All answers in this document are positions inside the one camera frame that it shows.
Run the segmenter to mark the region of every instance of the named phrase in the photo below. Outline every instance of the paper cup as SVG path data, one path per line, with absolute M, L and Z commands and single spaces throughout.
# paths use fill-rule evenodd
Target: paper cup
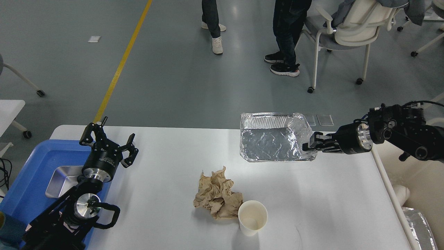
M 258 201 L 246 201 L 239 207 L 238 217 L 242 233 L 253 236 L 267 223 L 268 212 Z

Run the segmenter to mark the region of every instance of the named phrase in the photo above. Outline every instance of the foil sheet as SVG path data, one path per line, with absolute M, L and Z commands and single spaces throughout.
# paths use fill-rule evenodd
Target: foil sheet
M 312 133 L 300 113 L 243 113 L 240 155 L 249 162 L 312 161 L 317 151 L 302 151 Z
M 424 215 L 420 211 L 408 207 L 402 207 L 402 211 L 420 249 L 437 250 L 432 230 L 430 230 Z

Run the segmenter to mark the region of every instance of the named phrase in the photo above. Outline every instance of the black sneaker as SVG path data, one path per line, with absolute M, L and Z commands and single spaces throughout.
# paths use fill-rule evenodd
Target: black sneaker
M 284 54 L 278 51 L 274 54 L 266 55 L 264 60 L 269 63 L 284 63 Z
M 295 66 L 290 67 L 283 63 L 278 63 L 271 65 L 270 70 L 276 75 L 297 77 L 299 76 L 299 65 L 300 64 L 296 64 Z

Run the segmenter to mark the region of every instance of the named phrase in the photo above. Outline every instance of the yellow floor line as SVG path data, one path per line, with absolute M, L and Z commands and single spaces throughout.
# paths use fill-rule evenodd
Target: yellow floor line
M 94 123 L 101 120 L 103 113 L 105 112 L 105 109 L 108 105 L 108 101 L 110 100 L 111 94 L 114 91 L 114 87 L 117 84 L 117 81 L 119 80 L 120 74 L 122 73 L 123 67 L 125 66 L 125 63 L 127 62 L 128 56 L 130 55 L 131 49 L 133 48 L 134 42 L 136 41 L 137 35 L 139 34 L 140 27 L 143 24 L 143 21 L 145 20 L 145 17 L 147 16 L 148 10 L 150 9 L 152 0 L 148 0 L 147 5 L 145 6 L 145 9 L 143 10 L 142 16 L 139 19 L 139 22 L 137 23 L 136 29 L 134 30 L 133 36 L 131 37 L 130 43 L 128 43 L 127 49 L 125 50 L 125 53 L 123 54 L 122 59 L 120 60 L 120 64 L 117 67 L 117 70 L 114 74 L 114 77 L 112 78 L 111 84 L 108 88 L 107 93 L 105 94 L 105 97 L 103 98 L 102 104 L 100 105 L 99 110 L 97 111 L 97 114 L 94 118 Z

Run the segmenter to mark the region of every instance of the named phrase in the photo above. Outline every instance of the chair wheel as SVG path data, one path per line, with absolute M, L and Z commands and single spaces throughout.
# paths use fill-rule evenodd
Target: chair wheel
M 43 90 L 37 90 L 37 95 L 39 97 L 43 97 L 45 95 L 45 92 L 43 92 Z
M 29 130 L 23 131 L 23 137 L 29 139 L 32 137 L 32 133 Z

